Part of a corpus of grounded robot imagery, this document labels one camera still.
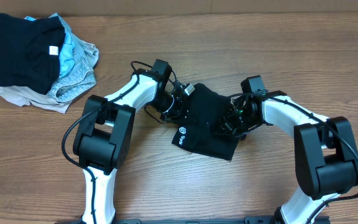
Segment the black t-shirt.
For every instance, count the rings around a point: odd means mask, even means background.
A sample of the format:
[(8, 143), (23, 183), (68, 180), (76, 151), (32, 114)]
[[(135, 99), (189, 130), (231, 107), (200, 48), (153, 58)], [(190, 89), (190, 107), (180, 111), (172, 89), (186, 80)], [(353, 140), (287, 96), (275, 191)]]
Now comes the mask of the black t-shirt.
[(178, 121), (172, 144), (192, 153), (231, 161), (239, 140), (219, 133), (219, 119), (230, 106), (229, 97), (197, 83), (185, 118)]

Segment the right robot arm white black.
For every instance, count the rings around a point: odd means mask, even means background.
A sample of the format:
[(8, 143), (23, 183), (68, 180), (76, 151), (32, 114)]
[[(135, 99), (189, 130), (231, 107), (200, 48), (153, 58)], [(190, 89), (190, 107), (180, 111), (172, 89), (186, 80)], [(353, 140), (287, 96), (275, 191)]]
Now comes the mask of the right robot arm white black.
[(343, 116), (314, 114), (282, 91), (268, 91), (261, 76), (241, 82), (241, 93), (219, 120), (217, 132), (244, 139), (261, 125), (276, 126), (294, 140), (298, 188), (273, 215), (250, 216), (245, 223), (329, 223), (319, 213), (332, 202), (358, 198), (358, 151)]

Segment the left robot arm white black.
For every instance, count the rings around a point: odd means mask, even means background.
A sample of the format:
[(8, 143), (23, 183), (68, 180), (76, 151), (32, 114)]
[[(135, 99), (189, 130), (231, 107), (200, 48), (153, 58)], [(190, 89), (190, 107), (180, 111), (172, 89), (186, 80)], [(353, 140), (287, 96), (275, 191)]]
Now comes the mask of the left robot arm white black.
[(85, 210), (80, 223), (114, 223), (114, 190), (118, 169), (130, 148), (135, 114), (154, 107), (168, 123), (183, 117), (185, 101), (194, 92), (182, 84), (168, 62), (141, 63), (131, 79), (117, 92), (90, 96), (83, 114), (75, 121), (73, 153), (85, 175)]

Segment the light blue garment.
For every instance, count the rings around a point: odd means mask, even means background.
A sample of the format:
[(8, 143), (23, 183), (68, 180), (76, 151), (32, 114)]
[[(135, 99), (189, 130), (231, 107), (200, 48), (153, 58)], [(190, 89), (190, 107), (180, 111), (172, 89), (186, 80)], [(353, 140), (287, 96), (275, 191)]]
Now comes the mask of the light blue garment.
[[(51, 46), (52, 48), (52, 57), (56, 57), (58, 53), (60, 68), (59, 75), (57, 75), (57, 68), (55, 64), (52, 64), (50, 69), (50, 77), (54, 78), (54, 81), (59, 78), (67, 76), (67, 74), (73, 69), (75, 65), (74, 59), (74, 49), (75, 43), (73, 40), (73, 34), (71, 33), (71, 27), (58, 15), (52, 14), (51, 17), (59, 18), (62, 26), (65, 28), (65, 40), (62, 46), (57, 50), (56, 46)], [(43, 49), (40, 44), (36, 44), (33, 47), (28, 45), (27, 52), (25, 53), (25, 59), (28, 61), (28, 64), (31, 64), (31, 67), (36, 70), (43, 70), (45, 68), (45, 59), (47, 58), (47, 49)]]

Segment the beige folded garment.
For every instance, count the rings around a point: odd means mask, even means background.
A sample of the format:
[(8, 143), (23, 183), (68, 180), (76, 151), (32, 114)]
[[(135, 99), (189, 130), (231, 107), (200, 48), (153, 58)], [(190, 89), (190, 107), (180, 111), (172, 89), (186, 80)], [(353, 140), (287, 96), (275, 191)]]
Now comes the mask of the beige folded garment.
[(17, 106), (36, 107), (65, 114), (71, 101), (59, 103), (48, 95), (42, 95), (26, 86), (0, 86), (0, 97)]

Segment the folded black garment on pile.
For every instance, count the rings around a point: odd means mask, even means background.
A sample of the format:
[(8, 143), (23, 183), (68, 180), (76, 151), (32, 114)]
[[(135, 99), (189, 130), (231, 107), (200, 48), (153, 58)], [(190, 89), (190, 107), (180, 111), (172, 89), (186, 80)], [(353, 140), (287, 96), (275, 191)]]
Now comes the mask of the folded black garment on pile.
[(0, 13), (0, 86), (45, 95), (60, 74), (65, 28), (57, 17), (34, 21)]

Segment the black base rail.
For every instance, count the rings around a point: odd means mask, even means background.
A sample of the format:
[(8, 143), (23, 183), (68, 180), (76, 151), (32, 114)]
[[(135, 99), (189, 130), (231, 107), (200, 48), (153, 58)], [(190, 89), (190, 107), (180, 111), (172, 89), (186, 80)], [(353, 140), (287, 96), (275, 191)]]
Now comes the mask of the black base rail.
[(248, 216), (244, 218), (189, 219), (189, 220), (140, 220), (117, 219), (112, 224), (274, 224), (273, 216)]

